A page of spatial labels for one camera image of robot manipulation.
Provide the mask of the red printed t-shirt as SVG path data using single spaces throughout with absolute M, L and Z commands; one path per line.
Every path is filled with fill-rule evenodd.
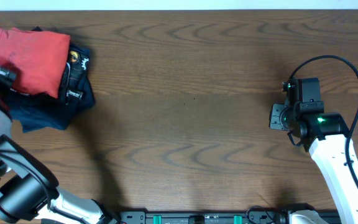
M 57 98 L 69 45 L 66 34 L 0 29 L 0 66 L 17 74 L 13 89 Z

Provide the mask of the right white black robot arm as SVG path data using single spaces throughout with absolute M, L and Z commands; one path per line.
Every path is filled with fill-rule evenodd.
M 283 104 L 274 104 L 270 129 L 285 131 L 318 166 L 334 200 L 341 223 L 358 223 L 358 159 L 349 128 L 339 113 L 325 113 L 317 78 L 282 84 Z

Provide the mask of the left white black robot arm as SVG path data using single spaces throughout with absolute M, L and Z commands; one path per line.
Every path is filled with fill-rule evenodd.
M 12 118 L 3 98 L 16 74 L 0 67 L 0 219 L 7 223 L 120 223 L 119 214 L 59 186 L 52 172 L 11 138 Z

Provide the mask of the navy folded clothes stack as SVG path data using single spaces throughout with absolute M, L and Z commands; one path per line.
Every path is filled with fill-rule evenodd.
M 52 103 L 14 103 L 10 105 L 7 101 L 6 103 L 10 107 L 12 118 L 21 123 L 24 133 L 28 133 L 42 128 L 65 130 L 76 115 L 92 108 L 96 104 L 96 100 L 95 104 L 89 107 L 78 103 L 68 105 Z

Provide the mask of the black printed folded t-shirt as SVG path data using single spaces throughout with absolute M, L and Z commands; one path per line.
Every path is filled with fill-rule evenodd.
M 89 49 L 70 44 L 67 64 L 58 87 L 58 98 L 52 98 L 46 93 L 25 95 L 11 91 L 6 97 L 6 101 L 10 105 L 14 103 L 52 103 L 58 105 L 78 103 L 85 107 L 93 106 L 95 100 L 88 80 L 89 60 Z

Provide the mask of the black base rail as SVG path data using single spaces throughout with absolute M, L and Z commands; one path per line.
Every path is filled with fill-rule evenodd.
M 173 213 L 121 212 L 121 223 L 126 224 L 246 224 L 289 223 L 286 213 L 251 210 L 240 213 Z

